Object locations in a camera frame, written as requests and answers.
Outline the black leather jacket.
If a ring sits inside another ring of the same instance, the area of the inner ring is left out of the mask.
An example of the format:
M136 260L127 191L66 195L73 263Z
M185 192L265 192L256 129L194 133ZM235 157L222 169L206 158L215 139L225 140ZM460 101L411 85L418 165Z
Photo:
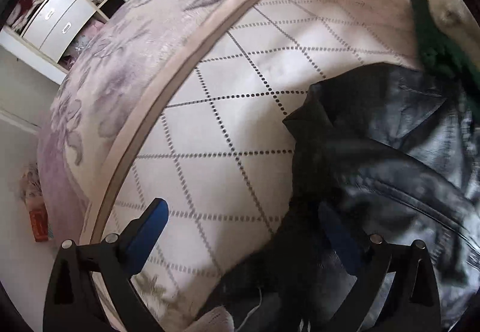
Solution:
M479 125L461 88L371 64L313 84L285 118L295 138L292 195L273 239L227 272L202 314L235 331L327 331L355 284L319 219L390 244L425 242L439 291L440 331L479 329ZM383 285L359 331L371 331Z

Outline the orange box on floor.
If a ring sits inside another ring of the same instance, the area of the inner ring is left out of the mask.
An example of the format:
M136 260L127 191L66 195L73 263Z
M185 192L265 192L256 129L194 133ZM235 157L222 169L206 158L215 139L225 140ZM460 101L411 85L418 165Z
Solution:
M48 216L44 206L28 212L32 227L33 237L36 242L46 242L48 236Z

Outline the floral quilted bedspread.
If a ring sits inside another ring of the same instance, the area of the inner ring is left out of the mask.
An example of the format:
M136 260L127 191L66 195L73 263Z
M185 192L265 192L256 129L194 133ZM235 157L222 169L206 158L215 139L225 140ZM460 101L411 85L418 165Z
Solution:
M37 163L59 248L168 222L131 278L163 328L191 325L266 243L291 194L282 119L315 80L413 57L408 0L128 0L65 77Z

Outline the dark green garment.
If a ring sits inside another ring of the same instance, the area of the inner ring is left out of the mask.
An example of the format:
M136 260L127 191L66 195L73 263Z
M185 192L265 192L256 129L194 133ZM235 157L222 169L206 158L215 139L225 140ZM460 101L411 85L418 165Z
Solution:
M410 0L417 53L425 71L448 88L461 88L475 119L479 118L479 69L455 41L441 32L428 0Z

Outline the white drawer unit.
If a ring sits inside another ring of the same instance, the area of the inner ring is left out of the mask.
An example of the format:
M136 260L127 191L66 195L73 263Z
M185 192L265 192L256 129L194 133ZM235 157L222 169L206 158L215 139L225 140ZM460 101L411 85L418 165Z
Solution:
M58 63L80 30L96 13L95 5L89 0L46 0L21 37Z

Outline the white wardrobe with shelves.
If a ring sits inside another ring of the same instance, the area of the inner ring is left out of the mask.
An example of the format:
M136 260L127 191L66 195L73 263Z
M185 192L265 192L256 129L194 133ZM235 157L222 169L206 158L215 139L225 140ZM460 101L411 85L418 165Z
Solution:
M48 80L61 84L68 69L59 61L86 28L105 24L127 0L43 0L22 30L1 29L1 47Z

